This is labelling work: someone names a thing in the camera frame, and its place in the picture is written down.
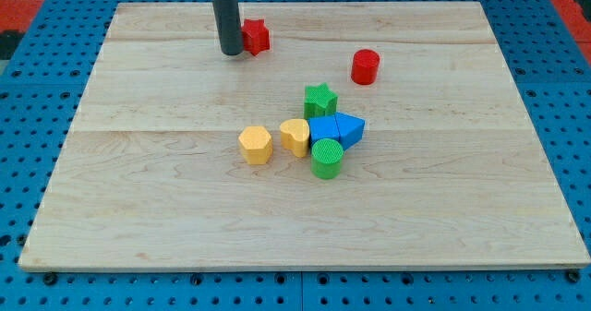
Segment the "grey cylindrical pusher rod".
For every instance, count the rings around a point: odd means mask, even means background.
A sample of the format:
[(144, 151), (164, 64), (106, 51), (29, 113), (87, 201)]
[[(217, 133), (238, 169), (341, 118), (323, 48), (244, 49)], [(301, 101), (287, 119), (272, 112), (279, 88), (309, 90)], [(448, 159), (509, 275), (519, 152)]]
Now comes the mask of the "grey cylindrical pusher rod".
[(221, 50), (239, 55), (244, 50), (238, 0), (211, 0)]

